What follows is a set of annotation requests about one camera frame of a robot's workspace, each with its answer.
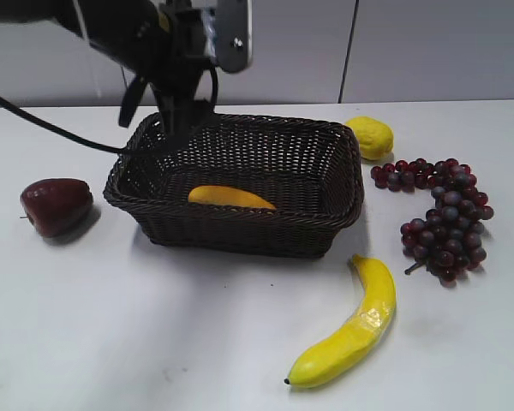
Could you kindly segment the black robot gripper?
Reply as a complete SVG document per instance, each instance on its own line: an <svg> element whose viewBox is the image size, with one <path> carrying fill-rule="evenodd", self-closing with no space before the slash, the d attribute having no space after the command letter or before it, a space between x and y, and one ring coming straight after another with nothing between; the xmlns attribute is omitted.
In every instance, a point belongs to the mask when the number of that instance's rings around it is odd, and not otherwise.
<svg viewBox="0 0 514 411"><path fill-rule="evenodd" d="M204 72L217 99L217 70L206 55L213 12L190 1L89 1L87 36L92 47L133 73L120 107L118 125L127 128L151 84L167 148L184 148L197 126L191 99Z"/></svg>

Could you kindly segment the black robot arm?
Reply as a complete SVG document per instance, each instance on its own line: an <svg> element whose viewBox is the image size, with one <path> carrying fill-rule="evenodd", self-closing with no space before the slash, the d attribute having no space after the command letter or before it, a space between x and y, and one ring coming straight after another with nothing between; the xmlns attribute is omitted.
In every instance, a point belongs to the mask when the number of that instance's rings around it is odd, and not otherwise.
<svg viewBox="0 0 514 411"><path fill-rule="evenodd" d="M218 75L205 54L201 12L189 1L0 1L0 23L50 21L134 75L118 124L133 120L151 88L167 151L184 147L215 116Z"/></svg>

